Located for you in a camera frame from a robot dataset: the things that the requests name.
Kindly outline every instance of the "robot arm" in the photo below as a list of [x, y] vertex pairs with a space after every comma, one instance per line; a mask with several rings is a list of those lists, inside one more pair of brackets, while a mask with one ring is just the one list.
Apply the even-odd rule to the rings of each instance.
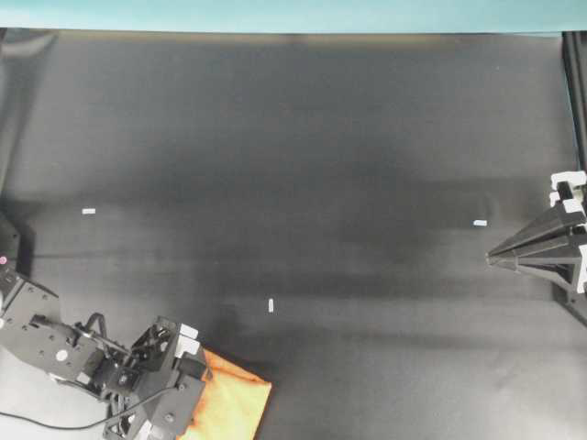
[[107, 338], [101, 314], [64, 324], [55, 293], [0, 266], [0, 345], [58, 383], [106, 402], [113, 417], [107, 440], [174, 440], [185, 432], [209, 374], [196, 338], [193, 328], [160, 317], [127, 349]]
[[550, 208], [487, 254], [490, 265], [561, 287], [558, 300], [587, 325], [587, 174], [553, 174]]

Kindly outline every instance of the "black table surface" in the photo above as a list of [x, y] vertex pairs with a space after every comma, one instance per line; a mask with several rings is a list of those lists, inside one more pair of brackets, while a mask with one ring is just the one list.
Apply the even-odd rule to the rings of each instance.
[[[484, 257], [576, 167], [559, 37], [7, 38], [2, 207], [66, 322], [196, 327], [273, 383], [258, 440], [585, 438], [587, 330]], [[104, 415], [4, 350], [0, 411]]]

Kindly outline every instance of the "teal wall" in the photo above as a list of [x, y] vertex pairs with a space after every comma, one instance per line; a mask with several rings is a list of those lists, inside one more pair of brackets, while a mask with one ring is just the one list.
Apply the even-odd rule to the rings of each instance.
[[0, 0], [0, 26], [196, 32], [551, 32], [587, 0]]

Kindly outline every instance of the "black robot bracket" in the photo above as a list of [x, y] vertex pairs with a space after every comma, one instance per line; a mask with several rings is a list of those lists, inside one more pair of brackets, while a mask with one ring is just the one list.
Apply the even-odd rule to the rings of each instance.
[[184, 434], [210, 374], [197, 331], [160, 317], [126, 348], [108, 338], [99, 313], [85, 324], [64, 324], [59, 297], [16, 271], [17, 242], [16, 230], [0, 217], [0, 345], [58, 383], [105, 402], [112, 417], [107, 440]]

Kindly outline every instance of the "orange cloth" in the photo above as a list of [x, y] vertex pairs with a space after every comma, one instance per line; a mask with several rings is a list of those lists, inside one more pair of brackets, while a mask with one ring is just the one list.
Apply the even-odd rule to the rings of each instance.
[[194, 409], [194, 424], [178, 440], [253, 440], [271, 384], [205, 350], [212, 370]]

